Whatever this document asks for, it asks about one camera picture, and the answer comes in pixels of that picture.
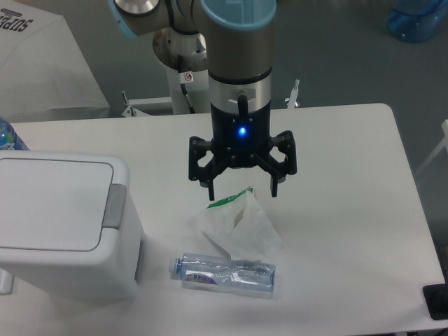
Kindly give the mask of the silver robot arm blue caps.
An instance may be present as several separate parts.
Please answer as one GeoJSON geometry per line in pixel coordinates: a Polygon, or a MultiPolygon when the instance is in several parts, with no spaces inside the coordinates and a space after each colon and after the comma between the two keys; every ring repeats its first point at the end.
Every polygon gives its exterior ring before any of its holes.
{"type": "Polygon", "coordinates": [[[270,134],[275,1],[111,1],[135,36],[165,30],[178,70],[206,70],[212,138],[189,140],[188,177],[212,190],[226,169],[260,167],[271,194],[297,171],[291,131],[270,134]]]}

